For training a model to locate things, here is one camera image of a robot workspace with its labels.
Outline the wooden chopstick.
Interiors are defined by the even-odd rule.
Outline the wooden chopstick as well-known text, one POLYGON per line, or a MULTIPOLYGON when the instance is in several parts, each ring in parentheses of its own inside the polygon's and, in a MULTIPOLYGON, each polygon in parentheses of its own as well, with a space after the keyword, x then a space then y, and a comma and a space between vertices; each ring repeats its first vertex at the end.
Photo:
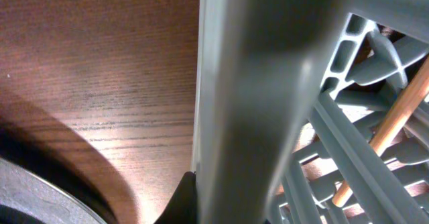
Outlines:
POLYGON ((369 145, 378 156, 382 156, 427 95, 428 58, 425 59, 411 83, 397 97, 371 139, 369 145))

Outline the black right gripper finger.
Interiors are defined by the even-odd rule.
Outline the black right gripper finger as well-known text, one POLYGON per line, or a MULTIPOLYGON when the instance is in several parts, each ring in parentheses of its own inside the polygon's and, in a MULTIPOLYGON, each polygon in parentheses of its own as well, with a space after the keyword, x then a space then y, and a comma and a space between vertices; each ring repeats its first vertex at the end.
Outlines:
POLYGON ((193 172, 185 172, 155 224, 196 224, 196 212, 196 175, 193 172))

